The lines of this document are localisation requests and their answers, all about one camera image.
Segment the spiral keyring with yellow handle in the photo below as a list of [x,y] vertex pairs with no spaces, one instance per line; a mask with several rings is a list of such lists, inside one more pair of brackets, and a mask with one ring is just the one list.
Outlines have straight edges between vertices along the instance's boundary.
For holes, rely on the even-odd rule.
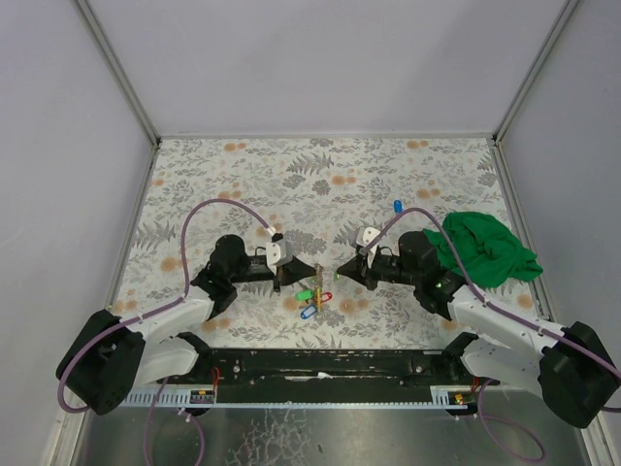
[[332,300],[333,294],[323,286],[324,267],[314,265],[314,275],[309,278],[309,286],[294,295],[300,310],[300,319],[308,320],[323,310],[323,306]]

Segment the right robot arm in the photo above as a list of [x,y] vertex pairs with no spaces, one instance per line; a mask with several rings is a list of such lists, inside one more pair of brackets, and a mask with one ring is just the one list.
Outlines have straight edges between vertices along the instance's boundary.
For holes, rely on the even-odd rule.
[[425,311],[480,331],[458,352],[471,375],[529,391],[578,428],[588,427],[619,389],[617,370],[590,326],[563,326],[504,309],[441,266],[421,231],[403,234],[395,254],[381,252],[374,242],[378,234],[372,227],[360,230],[356,253],[338,275],[368,290],[381,282],[410,285]]

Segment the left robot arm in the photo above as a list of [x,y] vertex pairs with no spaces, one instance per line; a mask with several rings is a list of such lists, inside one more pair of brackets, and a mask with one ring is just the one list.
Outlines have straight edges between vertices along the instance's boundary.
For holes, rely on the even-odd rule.
[[136,387],[190,373],[200,352],[187,331],[226,311],[238,296],[237,284],[269,282],[279,291],[314,273],[279,233],[253,255],[241,237],[222,236],[174,302],[129,318],[107,310],[91,315],[56,369],[57,394],[70,390],[87,409],[105,415]]

